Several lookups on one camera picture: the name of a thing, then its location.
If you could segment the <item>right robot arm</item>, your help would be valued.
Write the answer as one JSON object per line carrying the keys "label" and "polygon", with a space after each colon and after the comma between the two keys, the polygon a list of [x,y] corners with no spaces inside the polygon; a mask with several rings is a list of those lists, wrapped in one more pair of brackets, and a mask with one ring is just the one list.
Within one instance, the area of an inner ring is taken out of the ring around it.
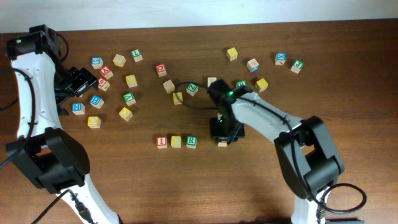
{"label": "right robot arm", "polygon": [[211,137],[231,144],[250,126],[274,143],[282,175],[294,193],[291,223],[326,223],[329,193],[345,167],[324,122],[289,115],[247,86],[231,89],[220,79],[207,92],[219,112],[210,120]]}

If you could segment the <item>yellow C block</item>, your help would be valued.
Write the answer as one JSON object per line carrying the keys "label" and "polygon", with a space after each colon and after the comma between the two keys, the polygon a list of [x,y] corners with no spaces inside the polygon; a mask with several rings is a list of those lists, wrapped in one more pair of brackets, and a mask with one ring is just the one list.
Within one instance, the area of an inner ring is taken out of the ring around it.
{"label": "yellow C block", "polygon": [[173,148],[181,148],[182,137],[181,136],[172,136],[170,144]]}

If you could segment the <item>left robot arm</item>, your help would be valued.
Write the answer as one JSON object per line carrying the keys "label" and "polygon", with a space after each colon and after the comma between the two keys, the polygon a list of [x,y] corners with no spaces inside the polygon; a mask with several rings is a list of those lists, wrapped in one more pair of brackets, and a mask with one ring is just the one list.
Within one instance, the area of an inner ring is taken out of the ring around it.
{"label": "left robot arm", "polygon": [[34,220],[38,223],[64,200],[83,223],[121,223],[94,186],[85,148],[60,124],[67,115],[62,103],[98,87],[87,69],[65,68],[63,36],[47,27],[31,27],[28,34],[10,39],[6,56],[18,85],[20,118],[17,140],[6,144],[5,166],[12,162],[38,189],[56,199]]}

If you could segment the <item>red I block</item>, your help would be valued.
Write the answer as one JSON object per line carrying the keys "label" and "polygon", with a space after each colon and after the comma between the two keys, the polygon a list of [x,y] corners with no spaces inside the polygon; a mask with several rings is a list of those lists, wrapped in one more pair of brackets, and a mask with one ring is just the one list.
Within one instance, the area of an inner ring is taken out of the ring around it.
{"label": "red I block", "polygon": [[167,137],[160,136],[156,138],[156,146],[158,149],[165,149],[167,148]]}

